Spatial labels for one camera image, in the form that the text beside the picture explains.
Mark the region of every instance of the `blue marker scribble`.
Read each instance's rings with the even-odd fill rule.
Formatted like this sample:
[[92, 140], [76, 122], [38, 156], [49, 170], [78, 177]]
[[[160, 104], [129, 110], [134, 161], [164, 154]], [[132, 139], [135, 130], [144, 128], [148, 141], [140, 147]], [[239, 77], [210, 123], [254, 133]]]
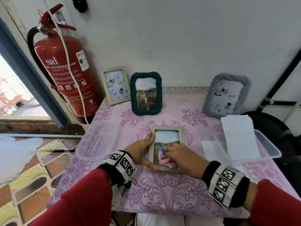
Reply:
[[115, 89], [115, 88], [112, 89], [111, 94], [113, 94], [114, 96], [116, 96], [117, 91], [116, 91], [116, 93], [113, 93], [113, 90], [114, 90], [114, 89]]
[[119, 74], [116, 75], [115, 79], [117, 79], [117, 82], [119, 82], [120, 76], [117, 77]]

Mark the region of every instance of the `plastic container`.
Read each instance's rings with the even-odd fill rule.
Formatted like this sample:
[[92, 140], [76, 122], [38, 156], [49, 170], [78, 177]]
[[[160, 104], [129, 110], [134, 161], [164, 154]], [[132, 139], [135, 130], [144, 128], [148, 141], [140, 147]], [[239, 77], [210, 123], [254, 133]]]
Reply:
[[280, 158], [282, 156], [281, 152], [276, 148], [276, 146], [265, 137], [262, 132], [254, 129], [256, 143], [258, 146], [258, 150], [260, 153], [260, 158], [253, 158], [253, 159], [243, 159], [243, 160], [232, 160], [227, 154], [227, 143], [226, 138], [223, 132], [216, 133], [214, 135], [215, 140], [220, 146], [222, 155], [224, 159], [229, 162], [230, 166], [237, 166], [242, 165], [250, 162], [259, 162], [268, 159]]
[[111, 153], [117, 131], [118, 125], [109, 121], [92, 123], [75, 149], [75, 155], [86, 161], [103, 160]]

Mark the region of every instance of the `pink tablecloth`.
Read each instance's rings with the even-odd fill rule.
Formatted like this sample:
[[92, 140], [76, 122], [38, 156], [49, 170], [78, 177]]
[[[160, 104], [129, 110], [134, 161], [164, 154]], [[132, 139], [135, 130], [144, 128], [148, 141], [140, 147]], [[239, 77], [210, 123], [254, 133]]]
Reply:
[[[165, 87], [162, 111], [155, 116], [136, 116], [131, 111], [130, 101], [109, 106], [105, 99], [93, 122], [109, 120], [122, 129], [121, 135], [117, 137], [117, 147], [113, 150], [124, 149], [132, 142], [144, 139], [153, 125], [181, 126], [186, 144], [204, 156], [201, 141], [214, 140], [213, 134], [222, 130], [220, 120], [209, 118], [202, 112], [207, 90], [204, 87]], [[99, 163], [83, 161], [74, 156], [48, 205], [57, 202], [63, 192], [99, 166]], [[211, 199], [205, 183], [200, 180], [183, 174], [155, 173], [142, 166], [137, 168], [132, 186], [127, 190], [119, 211], [209, 217], [248, 216], [248, 212], [243, 209], [235, 214], [222, 209]], [[255, 181], [269, 179], [299, 199], [273, 160], [246, 164], [244, 170]]]

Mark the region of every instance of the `red fire extinguisher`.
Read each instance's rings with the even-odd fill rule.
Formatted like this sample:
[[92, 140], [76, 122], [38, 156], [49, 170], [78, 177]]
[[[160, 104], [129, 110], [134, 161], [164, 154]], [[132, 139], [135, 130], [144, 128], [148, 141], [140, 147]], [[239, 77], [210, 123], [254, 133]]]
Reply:
[[[58, 4], [50, 11], [54, 14], [61, 7], [63, 5]], [[77, 120], [85, 124], [82, 101], [68, 70], [65, 49], [58, 33], [53, 30], [55, 25], [48, 12], [41, 16], [39, 23], [42, 24], [42, 27], [33, 27], [27, 34], [27, 45], [30, 53], [43, 74], [51, 82], [52, 88], [63, 95]], [[58, 26], [63, 29], [76, 30], [76, 28], [67, 25], [58, 24]], [[34, 45], [33, 38], [39, 32], [48, 37]], [[63, 38], [69, 54], [71, 72], [81, 90], [87, 120], [91, 123], [101, 103], [95, 87], [95, 80], [89, 71], [87, 58], [78, 39], [67, 35], [63, 35]]]

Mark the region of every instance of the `red sleeve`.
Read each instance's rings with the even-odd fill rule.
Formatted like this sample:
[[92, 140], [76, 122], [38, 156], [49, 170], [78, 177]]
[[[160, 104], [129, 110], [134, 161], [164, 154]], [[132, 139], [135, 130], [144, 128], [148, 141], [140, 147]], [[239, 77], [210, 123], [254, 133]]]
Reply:
[[250, 214], [256, 226], [300, 225], [301, 201], [264, 179], [258, 183]]
[[92, 170], [32, 226], [110, 225], [112, 197], [108, 174], [102, 169]]

